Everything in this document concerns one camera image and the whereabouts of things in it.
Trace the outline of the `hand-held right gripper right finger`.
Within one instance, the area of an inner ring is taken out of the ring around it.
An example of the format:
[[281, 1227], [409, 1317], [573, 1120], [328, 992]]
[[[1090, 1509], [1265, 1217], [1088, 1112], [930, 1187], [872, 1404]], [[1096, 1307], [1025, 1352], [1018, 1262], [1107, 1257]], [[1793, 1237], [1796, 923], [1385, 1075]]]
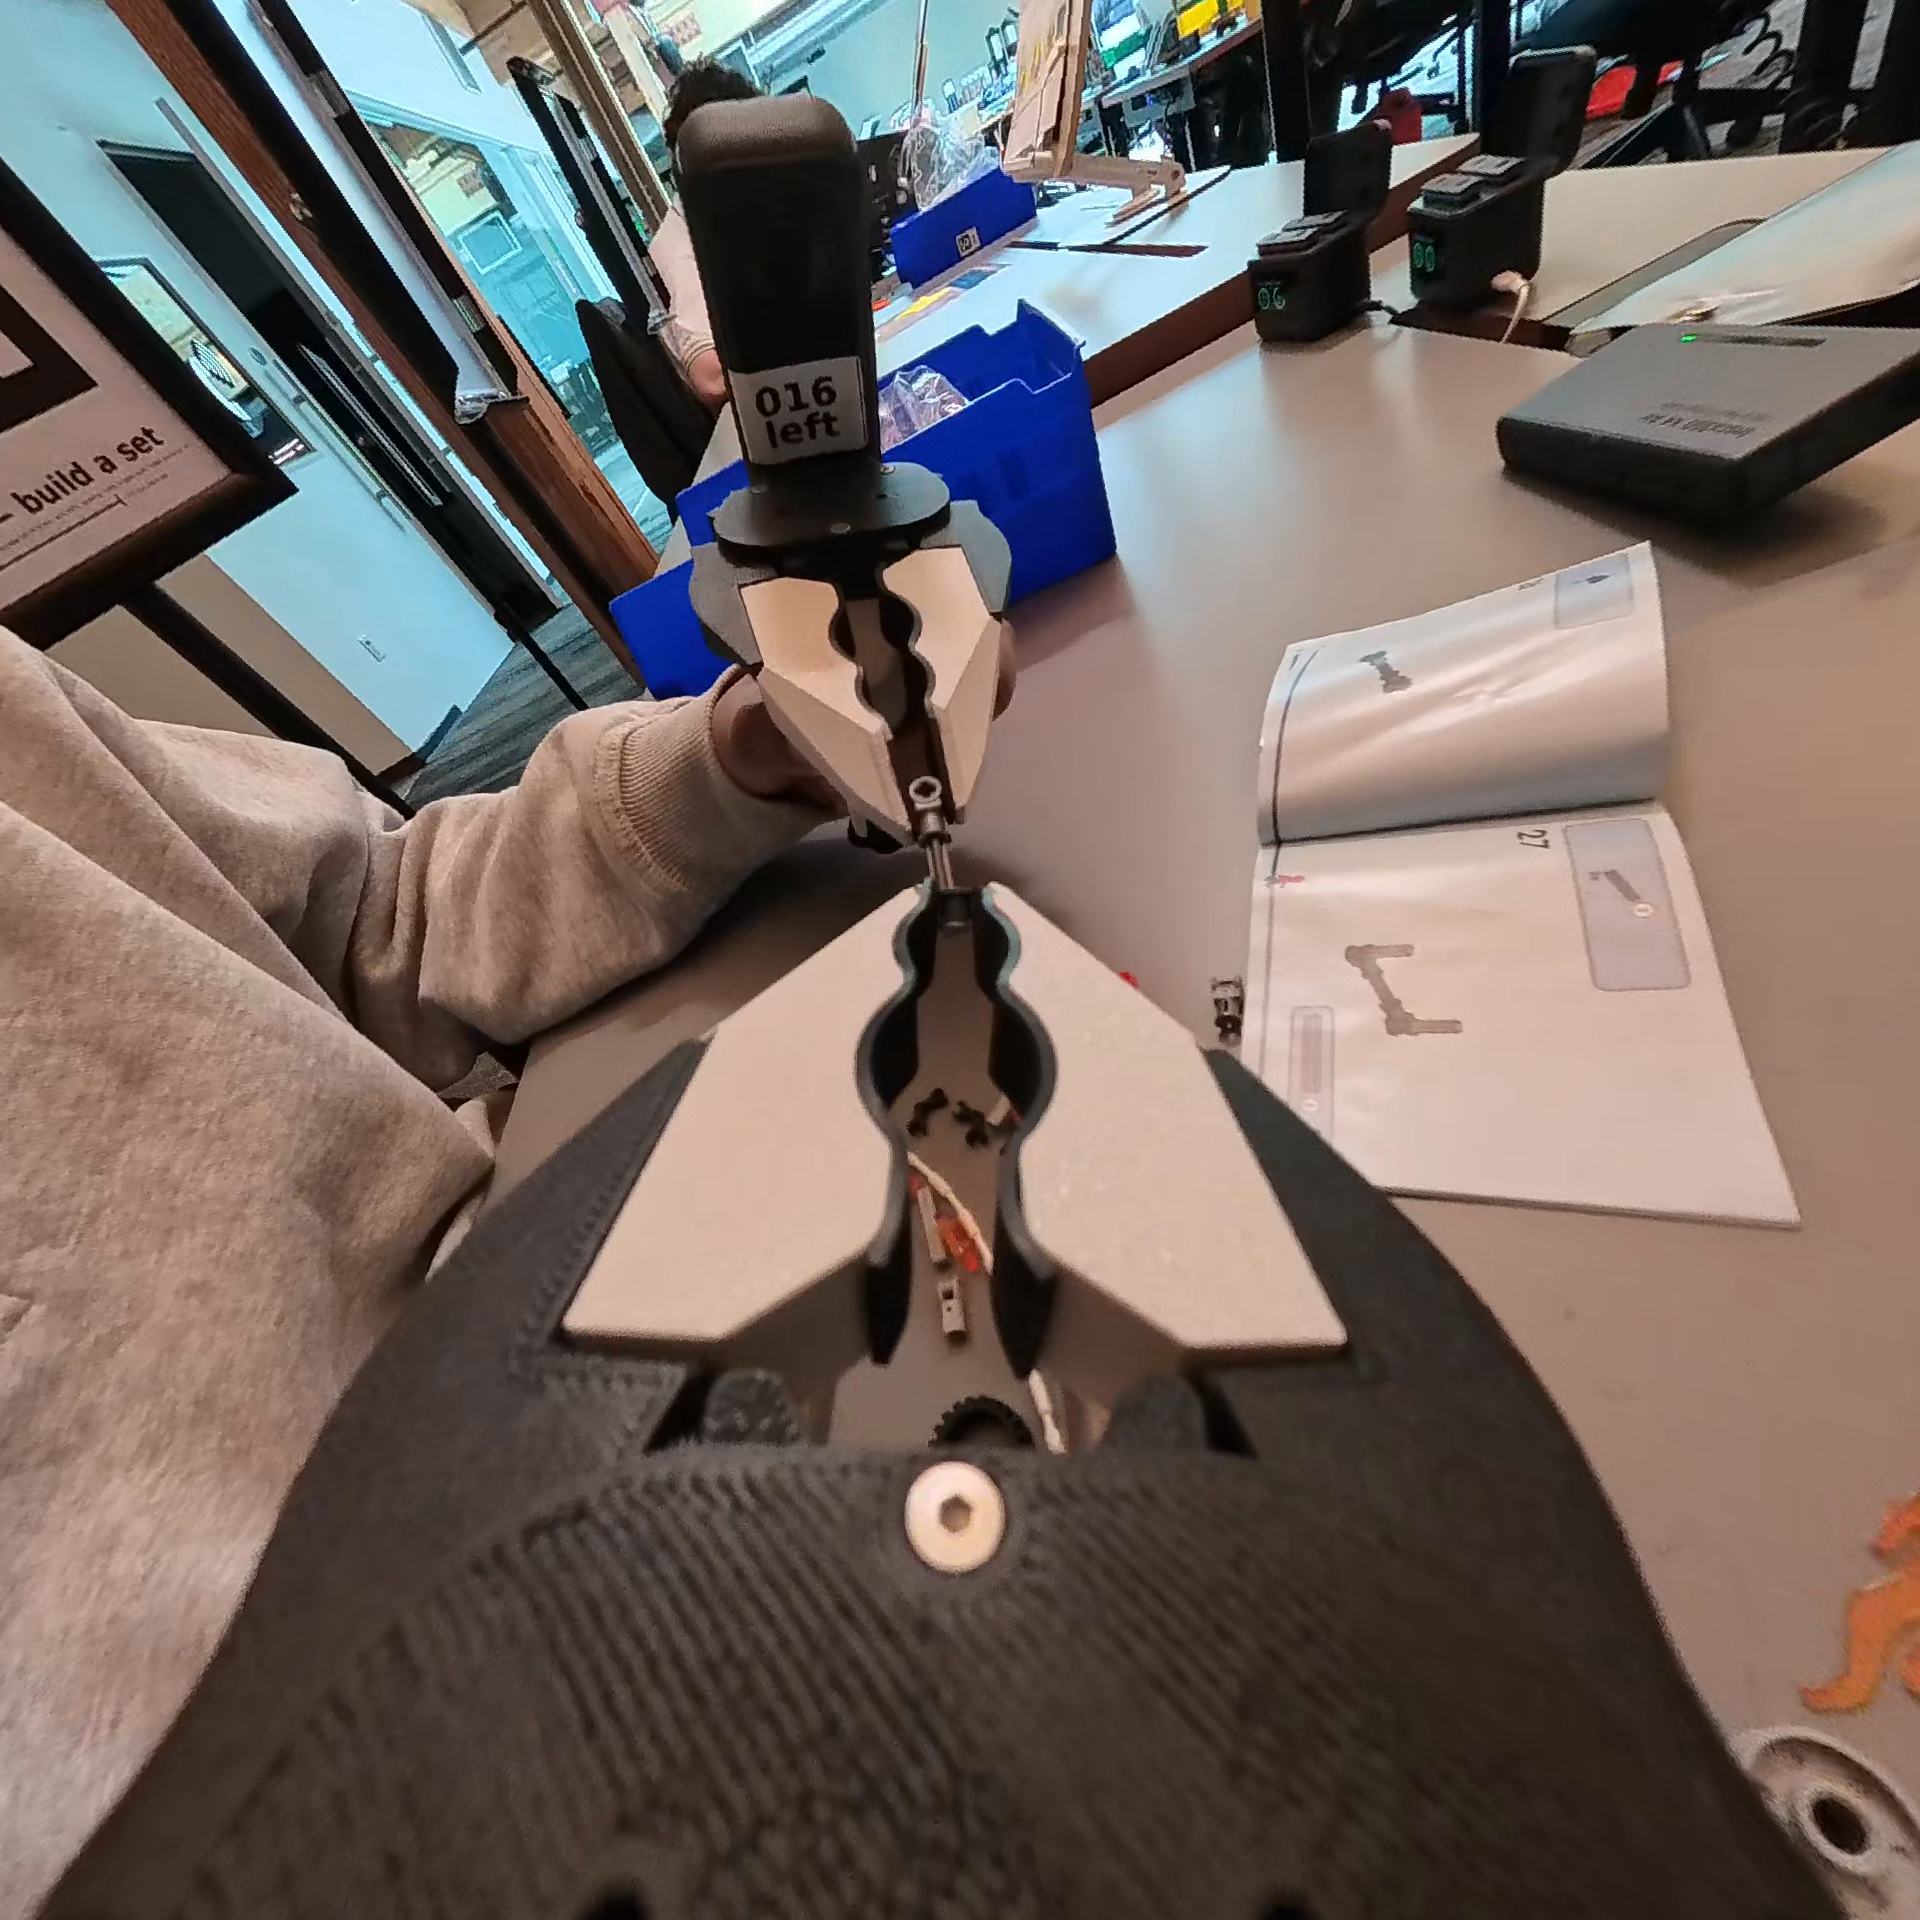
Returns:
[[1018, 1376], [1138, 1384], [1322, 1360], [1348, 1330], [1214, 1056], [1003, 884], [977, 898], [1000, 1153], [992, 1318]]

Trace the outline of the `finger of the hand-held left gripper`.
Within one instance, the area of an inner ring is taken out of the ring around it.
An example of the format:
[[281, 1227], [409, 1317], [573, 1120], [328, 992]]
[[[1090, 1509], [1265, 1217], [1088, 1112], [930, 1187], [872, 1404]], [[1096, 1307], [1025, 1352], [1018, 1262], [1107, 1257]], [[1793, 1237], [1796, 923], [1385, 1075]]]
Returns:
[[880, 570], [880, 634], [893, 651], [891, 731], [904, 784], [936, 777], [946, 821], [969, 817], [1001, 698], [1001, 617], [960, 547]]
[[905, 756], [916, 686], [880, 597], [773, 578], [745, 588], [741, 606], [760, 651], [760, 700], [784, 740], [856, 828], [913, 844]]

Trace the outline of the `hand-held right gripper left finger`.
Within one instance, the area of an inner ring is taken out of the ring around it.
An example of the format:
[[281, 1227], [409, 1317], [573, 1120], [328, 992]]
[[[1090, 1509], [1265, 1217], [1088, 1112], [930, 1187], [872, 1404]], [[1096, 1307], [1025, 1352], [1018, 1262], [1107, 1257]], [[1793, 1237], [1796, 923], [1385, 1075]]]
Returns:
[[896, 1354], [915, 1290], [896, 1104], [940, 934], [923, 883], [714, 1028], [566, 1304], [570, 1347], [768, 1371], [795, 1401]]

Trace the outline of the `grey lego connector rod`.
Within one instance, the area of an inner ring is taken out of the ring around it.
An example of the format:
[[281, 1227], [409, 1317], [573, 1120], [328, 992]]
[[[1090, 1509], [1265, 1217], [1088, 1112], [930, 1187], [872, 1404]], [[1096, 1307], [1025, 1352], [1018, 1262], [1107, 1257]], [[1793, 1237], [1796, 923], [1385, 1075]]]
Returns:
[[954, 867], [954, 821], [946, 786], [937, 774], [920, 774], [910, 780], [904, 796], [915, 842], [925, 857], [930, 898], [949, 917], [955, 904], [965, 904], [965, 890]]

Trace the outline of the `lego instruction booklet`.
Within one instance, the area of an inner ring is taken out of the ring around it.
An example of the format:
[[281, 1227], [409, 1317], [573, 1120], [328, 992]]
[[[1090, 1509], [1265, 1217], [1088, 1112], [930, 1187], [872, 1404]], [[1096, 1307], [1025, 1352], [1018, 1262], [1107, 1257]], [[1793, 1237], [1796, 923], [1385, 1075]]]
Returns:
[[1651, 545], [1292, 642], [1229, 1049], [1395, 1196], [1795, 1230], [1666, 768]]

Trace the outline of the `person's left forearm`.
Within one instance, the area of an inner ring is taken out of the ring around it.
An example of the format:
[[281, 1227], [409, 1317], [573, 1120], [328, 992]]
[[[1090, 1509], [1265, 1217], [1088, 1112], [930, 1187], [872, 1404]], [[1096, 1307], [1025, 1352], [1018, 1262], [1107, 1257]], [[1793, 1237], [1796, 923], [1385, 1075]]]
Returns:
[[732, 777], [720, 706], [578, 713], [517, 786], [435, 802], [369, 842], [352, 930], [363, 1032], [445, 1089], [674, 958], [811, 824]]

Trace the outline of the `transparent orange lego flame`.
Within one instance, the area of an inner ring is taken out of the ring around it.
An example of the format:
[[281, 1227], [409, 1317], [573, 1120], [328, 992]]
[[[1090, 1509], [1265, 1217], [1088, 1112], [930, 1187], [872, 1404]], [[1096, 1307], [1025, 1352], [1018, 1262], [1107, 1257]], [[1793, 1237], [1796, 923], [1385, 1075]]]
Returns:
[[1917, 1700], [1917, 1494], [1886, 1509], [1873, 1555], [1881, 1578], [1843, 1608], [1840, 1672], [1800, 1689], [1812, 1714], [1866, 1713], [1889, 1680]]

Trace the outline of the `person's left hand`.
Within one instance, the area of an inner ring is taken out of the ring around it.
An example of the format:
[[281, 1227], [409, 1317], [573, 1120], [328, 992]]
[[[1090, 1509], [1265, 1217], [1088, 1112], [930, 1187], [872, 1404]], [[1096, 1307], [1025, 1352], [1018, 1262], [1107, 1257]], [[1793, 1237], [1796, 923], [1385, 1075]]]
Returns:
[[843, 818], [837, 788], [794, 748], [744, 667], [730, 669], [710, 698], [708, 736], [728, 780], [745, 796]]

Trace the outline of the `blue storage bin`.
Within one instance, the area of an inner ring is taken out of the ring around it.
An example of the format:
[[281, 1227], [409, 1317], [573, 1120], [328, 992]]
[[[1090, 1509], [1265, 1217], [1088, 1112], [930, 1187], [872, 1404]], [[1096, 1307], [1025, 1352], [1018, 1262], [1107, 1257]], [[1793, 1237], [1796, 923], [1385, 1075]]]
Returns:
[[732, 657], [708, 644], [690, 601], [692, 564], [659, 572], [608, 604], [608, 616], [646, 692], [661, 701], [706, 694], [730, 669]]
[[[1083, 347], [1040, 304], [1020, 299], [1001, 328], [968, 328], [908, 354], [969, 397], [965, 414], [898, 448], [898, 458], [973, 500], [1013, 553], [1010, 604], [1069, 581], [1118, 547], [1098, 453]], [[741, 459], [678, 497], [689, 547], [714, 542], [710, 515], [747, 483]]]

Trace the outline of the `small blue parts bin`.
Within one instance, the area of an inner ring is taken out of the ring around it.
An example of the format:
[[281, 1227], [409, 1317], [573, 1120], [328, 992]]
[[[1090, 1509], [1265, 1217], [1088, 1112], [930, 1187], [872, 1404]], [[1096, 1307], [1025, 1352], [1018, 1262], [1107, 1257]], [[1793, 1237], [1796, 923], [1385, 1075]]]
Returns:
[[1034, 184], [992, 166], [893, 222], [896, 275], [908, 285], [928, 285], [980, 249], [1032, 227], [1038, 212]]

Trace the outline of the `black office chair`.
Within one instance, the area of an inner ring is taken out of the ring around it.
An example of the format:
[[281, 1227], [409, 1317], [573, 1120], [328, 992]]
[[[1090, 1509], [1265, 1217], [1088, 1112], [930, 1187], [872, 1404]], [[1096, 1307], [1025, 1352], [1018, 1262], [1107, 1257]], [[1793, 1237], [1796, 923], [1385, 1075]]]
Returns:
[[573, 307], [608, 419], [645, 486], [681, 518], [681, 494], [698, 480], [714, 416], [692, 393], [661, 339], [614, 301]]

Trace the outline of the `clear plastic bag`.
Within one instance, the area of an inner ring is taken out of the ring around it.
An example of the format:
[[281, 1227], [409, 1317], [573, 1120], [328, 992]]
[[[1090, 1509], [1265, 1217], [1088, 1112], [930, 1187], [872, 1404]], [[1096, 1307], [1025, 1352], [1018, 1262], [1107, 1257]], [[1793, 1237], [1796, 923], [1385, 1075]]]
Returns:
[[880, 450], [893, 453], [968, 408], [969, 397], [946, 373], [932, 366], [900, 368], [878, 389]]

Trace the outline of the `black charging case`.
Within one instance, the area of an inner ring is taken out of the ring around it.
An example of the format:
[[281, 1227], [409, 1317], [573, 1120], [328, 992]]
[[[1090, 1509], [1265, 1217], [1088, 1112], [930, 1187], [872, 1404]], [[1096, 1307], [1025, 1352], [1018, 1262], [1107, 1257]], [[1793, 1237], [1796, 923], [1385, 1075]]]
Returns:
[[1312, 346], [1373, 299], [1369, 230], [1385, 210], [1395, 137], [1381, 118], [1318, 136], [1302, 161], [1302, 212], [1246, 268], [1261, 346]]
[[1545, 188], [1578, 155], [1596, 76], [1589, 44], [1510, 58], [1480, 152], [1429, 178], [1409, 205], [1416, 304], [1466, 310], [1485, 304], [1502, 275], [1537, 275]]

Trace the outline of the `black framed sign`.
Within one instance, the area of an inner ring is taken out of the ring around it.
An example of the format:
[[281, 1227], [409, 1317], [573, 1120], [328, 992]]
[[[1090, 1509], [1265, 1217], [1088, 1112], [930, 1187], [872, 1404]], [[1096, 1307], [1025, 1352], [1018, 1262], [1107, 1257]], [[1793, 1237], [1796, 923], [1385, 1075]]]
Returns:
[[3, 622], [38, 649], [298, 494], [10, 166], [3, 349]]

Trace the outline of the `dark grey device box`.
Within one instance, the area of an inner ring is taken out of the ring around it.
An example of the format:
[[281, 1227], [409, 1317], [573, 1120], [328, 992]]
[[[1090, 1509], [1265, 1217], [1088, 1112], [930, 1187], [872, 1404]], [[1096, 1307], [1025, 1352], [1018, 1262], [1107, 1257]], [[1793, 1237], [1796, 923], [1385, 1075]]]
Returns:
[[1917, 419], [1914, 328], [1633, 328], [1496, 426], [1505, 469], [1685, 522], [1754, 518]]

